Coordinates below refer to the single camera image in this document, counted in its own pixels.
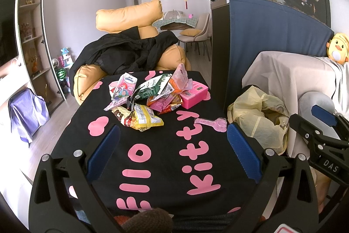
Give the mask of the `yellow plastic trash bag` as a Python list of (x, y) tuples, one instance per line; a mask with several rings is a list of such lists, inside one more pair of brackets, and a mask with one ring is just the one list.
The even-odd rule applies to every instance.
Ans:
[(287, 149), (290, 115), (283, 101), (250, 86), (227, 108), (229, 123), (236, 123), (246, 136), (277, 154)]

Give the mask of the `pink toy key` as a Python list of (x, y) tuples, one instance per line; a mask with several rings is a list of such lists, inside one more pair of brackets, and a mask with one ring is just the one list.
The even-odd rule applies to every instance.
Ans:
[(227, 131), (227, 120), (225, 118), (217, 118), (215, 120), (195, 118), (195, 124), (201, 124), (212, 127), (215, 131), (225, 133)]

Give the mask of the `brown chocolate snack wrapper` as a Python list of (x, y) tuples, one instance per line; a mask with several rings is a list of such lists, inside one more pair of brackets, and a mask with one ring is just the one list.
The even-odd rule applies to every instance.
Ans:
[(112, 109), (112, 113), (115, 115), (117, 120), (119, 120), (119, 122), (122, 125), (126, 125), (127, 124), (128, 117), (131, 115), (131, 112), (128, 109), (126, 109), (125, 107), (122, 107), (122, 106), (114, 107)]

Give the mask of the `yellow snack bag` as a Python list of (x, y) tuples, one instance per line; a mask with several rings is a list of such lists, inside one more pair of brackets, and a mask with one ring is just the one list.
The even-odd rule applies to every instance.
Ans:
[(155, 126), (163, 126), (164, 122), (149, 107), (135, 104), (133, 111), (124, 120), (124, 125), (143, 132)]

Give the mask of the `pink tissue packet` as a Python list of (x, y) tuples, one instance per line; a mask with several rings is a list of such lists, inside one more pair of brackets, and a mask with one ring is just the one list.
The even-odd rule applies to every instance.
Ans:
[(131, 96), (136, 88), (137, 78), (130, 73), (124, 73), (121, 77), (109, 84), (109, 94), (112, 100)]

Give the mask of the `orange snack bag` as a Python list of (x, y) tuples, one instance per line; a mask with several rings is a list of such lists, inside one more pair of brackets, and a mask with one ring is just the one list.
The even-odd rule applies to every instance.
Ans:
[(187, 82), (178, 83), (174, 79), (170, 79), (166, 87), (161, 91), (160, 95), (151, 96), (147, 99), (147, 106), (152, 105), (155, 101), (159, 99), (165, 99), (169, 95), (179, 95), (184, 91), (190, 90), (193, 87), (193, 80), (188, 79)]

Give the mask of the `pink snack wrapper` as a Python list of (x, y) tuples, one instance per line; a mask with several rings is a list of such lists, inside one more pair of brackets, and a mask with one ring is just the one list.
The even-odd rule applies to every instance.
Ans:
[(150, 102), (149, 108), (157, 112), (162, 112), (174, 99), (174, 94), (170, 93), (168, 95), (162, 96), (158, 100)]

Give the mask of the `green white snack bag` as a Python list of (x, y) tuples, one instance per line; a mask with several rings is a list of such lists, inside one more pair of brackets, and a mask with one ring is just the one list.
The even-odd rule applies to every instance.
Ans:
[(172, 74), (163, 73), (159, 76), (146, 80), (136, 88), (132, 95), (132, 100), (147, 99), (151, 96), (160, 95), (164, 88), (167, 86)]

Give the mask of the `red gold snack wrapper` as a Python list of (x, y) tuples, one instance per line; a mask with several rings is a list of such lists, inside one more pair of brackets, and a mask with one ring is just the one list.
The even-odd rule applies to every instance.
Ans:
[(165, 105), (161, 108), (159, 115), (176, 110), (182, 105), (182, 98), (180, 95), (176, 94), (172, 97), (172, 100), (169, 103), (165, 103)]

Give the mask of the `yellow duck plush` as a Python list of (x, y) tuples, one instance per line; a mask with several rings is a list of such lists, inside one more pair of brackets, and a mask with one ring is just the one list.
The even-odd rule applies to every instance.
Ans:
[(345, 33), (336, 33), (327, 42), (327, 56), (341, 65), (348, 62), (348, 35)]

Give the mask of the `purple shopping bag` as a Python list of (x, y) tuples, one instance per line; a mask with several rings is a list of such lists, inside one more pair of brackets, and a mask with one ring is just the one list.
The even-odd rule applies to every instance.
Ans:
[(43, 97), (35, 95), (29, 88), (9, 99), (8, 112), (11, 133), (28, 145), (33, 142), (37, 130), (50, 119)]

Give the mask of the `pink tissue box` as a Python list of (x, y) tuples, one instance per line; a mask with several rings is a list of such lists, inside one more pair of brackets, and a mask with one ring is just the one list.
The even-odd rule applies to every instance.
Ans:
[(206, 99), (208, 95), (208, 86), (203, 83), (193, 81), (192, 89), (183, 91), (180, 94), (182, 98), (182, 106), (184, 109), (190, 109), (199, 102)]

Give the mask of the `toy figurines on floor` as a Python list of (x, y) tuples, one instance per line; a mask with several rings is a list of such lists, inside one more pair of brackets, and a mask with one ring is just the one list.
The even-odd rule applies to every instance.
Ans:
[(61, 55), (51, 60), (63, 93), (70, 93), (69, 69), (73, 65), (72, 56), (67, 47), (61, 49)]

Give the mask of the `white display shelf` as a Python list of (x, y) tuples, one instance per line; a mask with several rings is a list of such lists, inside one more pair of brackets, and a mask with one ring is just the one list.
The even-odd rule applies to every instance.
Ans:
[(52, 114), (65, 100), (52, 63), (44, 22), (44, 0), (16, 0), (18, 47), (27, 69), (27, 86), (41, 96)]

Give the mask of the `dining table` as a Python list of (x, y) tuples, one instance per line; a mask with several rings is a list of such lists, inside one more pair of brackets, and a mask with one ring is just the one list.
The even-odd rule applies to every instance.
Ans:
[(198, 19), (193, 15), (186, 15), (183, 11), (171, 10), (164, 12), (162, 18), (153, 22), (152, 26), (159, 31), (176, 31), (194, 28), (197, 23)]

